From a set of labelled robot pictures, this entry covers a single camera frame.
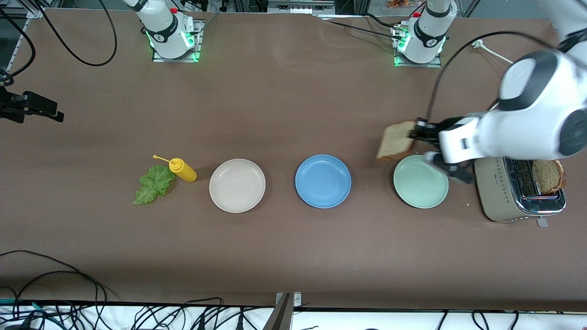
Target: toast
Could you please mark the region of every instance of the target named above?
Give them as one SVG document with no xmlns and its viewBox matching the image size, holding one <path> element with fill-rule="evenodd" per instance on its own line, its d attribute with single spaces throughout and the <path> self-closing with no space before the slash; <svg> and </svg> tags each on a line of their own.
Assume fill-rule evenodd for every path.
<svg viewBox="0 0 587 330">
<path fill-rule="evenodd" d="M 377 160 L 398 160 L 410 155 L 416 140 L 410 139 L 408 136 L 415 126 L 415 120 L 406 120 L 385 127 L 377 152 Z"/>
<path fill-rule="evenodd" d="M 543 194 L 552 194 L 566 184 L 565 170 L 558 160 L 533 161 L 532 176 Z"/>
</svg>

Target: silver toaster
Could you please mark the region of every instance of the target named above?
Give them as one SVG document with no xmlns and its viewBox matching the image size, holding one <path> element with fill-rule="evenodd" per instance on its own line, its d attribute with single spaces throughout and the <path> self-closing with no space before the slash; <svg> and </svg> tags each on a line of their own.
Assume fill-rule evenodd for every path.
<svg viewBox="0 0 587 330">
<path fill-rule="evenodd" d="M 475 176 L 483 212 L 493 221 L 534 219 L 546 227 L 544 217 L 566 206 L 562 189 L 542 194 L 532 176 L 531 160 L 480 158 L 475 160 Z"/>
</svg>

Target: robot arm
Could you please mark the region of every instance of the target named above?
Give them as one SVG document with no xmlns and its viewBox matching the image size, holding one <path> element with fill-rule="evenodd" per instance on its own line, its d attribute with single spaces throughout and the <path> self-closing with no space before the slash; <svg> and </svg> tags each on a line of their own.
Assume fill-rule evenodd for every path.
<svg viewBox="0 0 587 330">
<path fill-rule="evenodd" d="M 406 22 L 409 38 L 398 51 L 414 63 L 432 61 L 442 48 L 457 9 L 454 0 L 428 0 L 422 15 Z"/>
<path fill-rule="evenodd" d="M 177 9 L 170 9 L 165 0 L 123 0 L 139 16 L 145 26 L 151 47 L 162 57 L 174 59 L 194 47 L 194 20 Z"/>
<path fill-rule="evenodd" d="M 572 33 L 583 36 L 576 41 L 586 39 L 587 8 L 579 1 L 537 1 L 553 17 L 567 48 Z M 457 177 L 462 173 L 458 164 L 476 158 L 572 156 L 587 144 L 586 63 L 585 42 L 570 45 L 567 53 L 550 49 L 527 54 L 506 71 L 492 110 L 451 119 L 448 127 L 423 121 L 411 136 L 438 147 L 440 154 L 429 155 L 429 161 Z"/>
</svg>

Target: green plate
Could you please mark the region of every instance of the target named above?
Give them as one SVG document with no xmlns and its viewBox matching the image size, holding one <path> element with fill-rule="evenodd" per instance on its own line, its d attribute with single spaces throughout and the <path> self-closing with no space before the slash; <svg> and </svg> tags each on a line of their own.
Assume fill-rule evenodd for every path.
<svg viewBox="0 0 587 330">
<path fill-rule="evenodd" d="M 442 203 L 448 194 L 448 177 L 428 163 L 422 155 L 402 159 L 393 172 L 397 194 L 408 204 L 431 208 Z"/>
</svg>

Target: mustard bottle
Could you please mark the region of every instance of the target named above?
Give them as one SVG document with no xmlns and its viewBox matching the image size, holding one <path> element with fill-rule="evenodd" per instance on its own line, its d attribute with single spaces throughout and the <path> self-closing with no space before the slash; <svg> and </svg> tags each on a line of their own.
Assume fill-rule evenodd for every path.
<svg viewBox="0 0 587 330">
<path fill-rule="evenodd" d="M 194 169 L 192 169 L 188 164 L 186 164 L 181 158 L 173 158 L 171 160 L 167 160 L 165 158 L 157 156 L 156 154 L 153 155 L 153 158 L 168 162 L 169 169 L 186 182 L 194 182 L 195 179 L 198 177 L 198 174 L 194 171 Z"/>
</svg>

